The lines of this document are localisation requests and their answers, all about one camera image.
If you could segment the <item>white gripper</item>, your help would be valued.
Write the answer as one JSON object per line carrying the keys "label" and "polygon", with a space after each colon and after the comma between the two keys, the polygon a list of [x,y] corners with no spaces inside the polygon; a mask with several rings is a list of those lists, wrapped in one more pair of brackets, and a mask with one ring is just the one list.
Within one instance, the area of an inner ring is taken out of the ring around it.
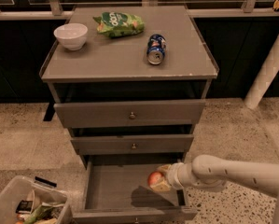
{"label": "white gripper", "polygon": [[182,165],[182,162],[178,162],[159,166],[157,171],[166,174],[167,181],[164,177],[152,179],[149,182],[151,189],[156,192],[167,192],[171,190],[171,187],[176,190],[183,189],[184,187],[178,178],[178,171]]}

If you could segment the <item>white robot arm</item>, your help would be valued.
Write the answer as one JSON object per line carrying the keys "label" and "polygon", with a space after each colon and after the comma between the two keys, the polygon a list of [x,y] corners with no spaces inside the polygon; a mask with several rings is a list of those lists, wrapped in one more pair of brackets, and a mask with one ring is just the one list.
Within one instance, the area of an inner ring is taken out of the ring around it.
{"label": "white robot arm", "polygon": [[199,155],[190,162],[164,164],[147,178],[156,192],[188,187],[221,191],[227,182],[256,190],[277,199],[272,224],[279,224],[279,164],[228,161],[211,155]]}

